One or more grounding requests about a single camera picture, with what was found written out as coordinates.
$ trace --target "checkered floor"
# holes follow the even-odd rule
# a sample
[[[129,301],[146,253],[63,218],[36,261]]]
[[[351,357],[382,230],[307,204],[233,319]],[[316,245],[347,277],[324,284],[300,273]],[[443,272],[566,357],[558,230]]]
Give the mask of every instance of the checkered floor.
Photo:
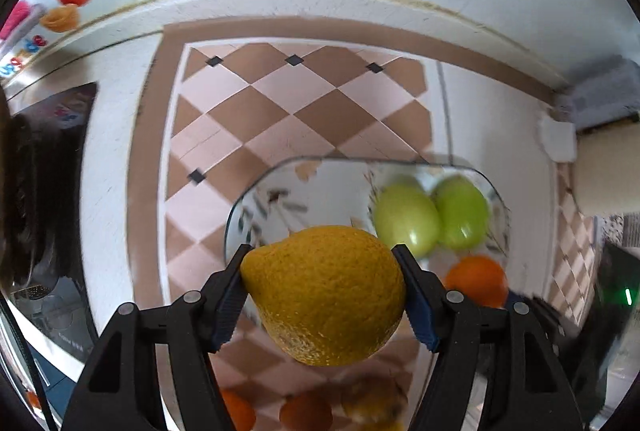
[[[553,281],[547,300],[580,322],[594,278],[593,218],[583,216],[572,194],[570,164],[558,164],[558,232]]]
[[[323,44],[188,48],[166,181],[172,300],[222,270],[232,203],[264,171],[300,155],[417,160],[431,151],[431,105],[418,60]],[[334,402],[345,376],[391,376],[408,390],[418,342],[406,321],[376,355],[348,368],[296,363],[252,322],[212,357],[221,387],[278,429],[286,395],[320,389]],[[334,429],[353,426],[334,408]]]

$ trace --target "green apple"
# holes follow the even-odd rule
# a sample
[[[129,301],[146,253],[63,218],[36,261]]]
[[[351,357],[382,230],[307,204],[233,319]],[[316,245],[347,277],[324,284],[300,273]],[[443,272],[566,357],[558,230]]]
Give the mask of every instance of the green apple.
[[[468,179],[456,175],[443,180],[433,192],[440,214],[440,242],[453,251],[482,243],[489,225],[489,205]]]
[[[411,184],[393,184],[378,195],[373,225],[390,249],[404,243],[415,257],[431,251],[440,236],[440,217],[433,201]]]

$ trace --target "yellow lemon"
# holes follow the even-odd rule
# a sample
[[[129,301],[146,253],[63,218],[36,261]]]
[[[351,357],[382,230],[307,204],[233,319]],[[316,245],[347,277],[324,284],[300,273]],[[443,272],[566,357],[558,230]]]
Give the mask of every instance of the yellow lemon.
[[[249,252],[240,267],[271,338],[301,363],[361,361],[391,337],[404,310],[404,280],[375,236],[312,227]]]

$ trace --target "black diamond tile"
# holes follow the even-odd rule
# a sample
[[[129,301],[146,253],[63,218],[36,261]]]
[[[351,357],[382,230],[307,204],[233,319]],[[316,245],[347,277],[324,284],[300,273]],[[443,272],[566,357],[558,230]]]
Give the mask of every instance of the black diamond tile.
[[[195,182],[196,184],[199,184],[204,179],[206,179],[206,176],[202,174],[202,171],[200,171],[197,168],[194,169],[191,173],[189,173],[188,177],[191,179],[192,182]]]
[[[304,61],[304,59],[302,57],[297,56],[297,55],[294,54],[292,56],[287,57],[285,59],[285,61],[287,63],[289,63],[291,66],[295,66],[295,65],[299,65],[300,63],[302,63],[302,61]]]
[[[213,56],[211,59],[207,59],[207,65],[209,66],[219,65],[220,63],[222,63],[222,57]]]
[[[382,66],[380,66],[378,63],[371,63],[367,65],[367,68],[371,70],[374,74],[378,74],[379,72],[382,72],[384,70]]]

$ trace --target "screw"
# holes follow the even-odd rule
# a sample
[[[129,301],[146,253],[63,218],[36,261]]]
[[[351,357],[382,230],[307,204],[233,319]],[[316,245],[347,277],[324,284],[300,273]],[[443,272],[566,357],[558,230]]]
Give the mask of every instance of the screw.
[[[197,303],[201,297],[202,295],[197,290],[190,290],[183,296],[183,299],[185,303]]]
[[[118,307],[118,314],[120,314],[121,316],[128,316],[133,312],[133,309],[135,307],[136,306],[133,303],[123,303]]]
[[[447,301],[452,303],[462,303],[465,299],[462,292],[458,292],[457,290],[449,290],[447,292]]]
[[[520,301],[513,304],[513,309],[521,316],[524,316],[529,313],[529,306],[526,303],[523,303]]]

